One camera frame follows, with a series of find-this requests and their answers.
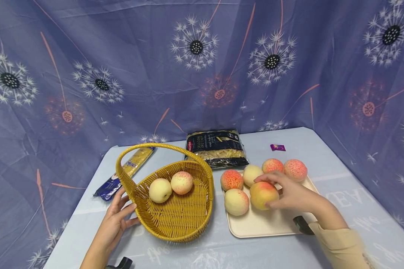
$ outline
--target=fabric backdrop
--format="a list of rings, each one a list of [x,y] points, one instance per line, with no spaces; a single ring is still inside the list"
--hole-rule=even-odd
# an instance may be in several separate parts
[[[0,268],[114,145],[300,126],[404,227],[404,0],[0,0]]]

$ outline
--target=woven basket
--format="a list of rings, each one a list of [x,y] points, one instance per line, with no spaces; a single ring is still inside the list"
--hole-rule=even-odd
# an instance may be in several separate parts
[[[162,167],[136,184],[123,171],[122,158],[137,148],[168,148],[189,156],[194,161],[178,161]],[[146,143],[129,147],[122,152],[115,165],[117,175],[129,198],[137,204],[136,215],[141,224],[154,236],[171,242],[189,242],[207,227],[214,198],[212,170],[199,156],[173,145]],[[172,192],[163,204],[156,204],[148,196],[150,184],[157,178],[171,181],[172,176],[186,171],[193,176],[193,188],[185,195]]]

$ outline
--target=light blue tablecloth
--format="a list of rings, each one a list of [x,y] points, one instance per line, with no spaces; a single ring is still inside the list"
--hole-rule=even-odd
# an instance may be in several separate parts
[[[378,204],[327,145],[307,128],[241,135],[251,164],[261,166],[268,158],[303,161],[319,193],[338,207],[350,227],[360,232],[368,254],[380,269],[404,269],[404,230]],[[185,146],[185,141],[171,142]],[[286,152],[271,151],[270,144],[285,145]],[[117,156],[126,147],[113,147],[103,158],[79,202],[45,269],[79,268],[108,204],[92,197],[114,173]],[[123,158],[126,161],[132,153]],[[158,148],[134,177],[140,181],[160,167],[179,161],[182,154]],[[330,268],[314,236],[287,235],[238,239],[229,232],[220,187],[222,170],[214,170],[214,210],[205,233],[187,244],[167,244],[142,226],[123,235],[109,264],[123,256],[135,268],[246,269],[246,268]]]

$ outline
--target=fake peach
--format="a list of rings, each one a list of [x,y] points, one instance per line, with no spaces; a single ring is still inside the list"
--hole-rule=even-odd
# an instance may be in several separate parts
[[[171,179],[171,187],[176,194],[184,195],[192,189],[193,177],[187,172],[178,172]]]
[[[262,164],[262,171],[265,174],[271,173],[272,171],[279,171],[281,173],[284,173],[284,167],[282,162],[277,159],[267,159]]]
[[[277,189],[268,182],[257,182],[250,188],[250,201],[256,209],[268,210],[269,208],[265,206],[265,203],[277,201],[278,199]]]
[[[307,167],[297,159],[291,159],[284,163],[284,173],[296,181],[303,181],[307,177]]]
[[[228,169],[224,171],[220,177],[221,188],[225,191],[230,189],[242,189],[244,186],[244,179],[242,175],[235,170]]]
[[[239,189],[230,189],[224,194],[224,207],[234,216],[244,215],[250,207],[247,194]]]
[[[244,183],[251,187],[255,182],[254,180],[258,177],[263,175],[262,169],[260,169],[256,165],[249,164],[244,168],[244,173],[242,174],[242,178],[244,178]]]
[[[167,179],[156,179],[149,186],[148,195],[150,199],[157,204],[164,203],[169,199],[171,194],[171,184]]]

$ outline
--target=spaghetti package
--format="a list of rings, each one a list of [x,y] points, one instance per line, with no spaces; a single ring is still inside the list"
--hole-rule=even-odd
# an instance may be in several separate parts
[[[146,161],[153,155],[156,148],[139,148],[135,154],[123,165],[123,170],[131,178]],[[122,186],[117,174],[113,174],[97,191],[95,191],[95,197],[100,196],[104,201],[108,202],[114,194]]]
[[[206,161],[213,169],[248,164],[236,130],[191,133],[187,136],[186,148]]]

